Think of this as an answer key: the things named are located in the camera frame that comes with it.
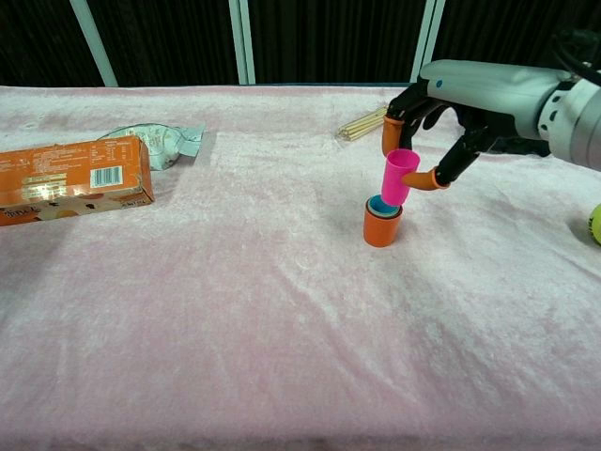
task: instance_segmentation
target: barcode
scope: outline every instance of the barcode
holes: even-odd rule
[[[90,188],[114,186],[123,183],[123,166],[103,167],[90,171]]]

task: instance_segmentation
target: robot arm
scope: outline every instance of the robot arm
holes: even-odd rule
[[[417,83],[391,101],[382,151],[411,148],[422,122],[433,127],[446,108],[456,111],[465,133],[428,173],[403,181],[435,190],[455,181],[500,137],[549,142],[564,160],[601,170],[601,88],[575,82],[565,70],[441,60],[424,66]]]

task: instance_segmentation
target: black curtain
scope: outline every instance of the black curtain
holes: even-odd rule
[[[250,0],[258,83],[407,82],[424,0]]]
[[[601,31],[599,0],[446,0],[433,59],[559,67],[551,35]]]
[[[103,86],[69,0],[0,0],[0,85]]]
[[[120,86],[237,84],[226,0],[88,0]]]

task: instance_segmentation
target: pink cup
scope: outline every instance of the pink cup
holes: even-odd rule
[[[403,205],[409,194],[409,187],[401,178],[415,172],[420,164],[420,156],[408,148],[398,148],[386,156],[386,168],[382,181],[382,200],[388,205]]]

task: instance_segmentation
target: orange cup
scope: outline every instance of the orange cup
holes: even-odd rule
[[[374,247],[386,247],[393,243],[396,238],[403,207],[398,207],[398,211],[390,215],[389,210],[385,209],[381,215],[379,213],[379,203],[383,203],[381,197],[375,195],[365,202],[365,216],[363,219],[363,238],[368,244]]]

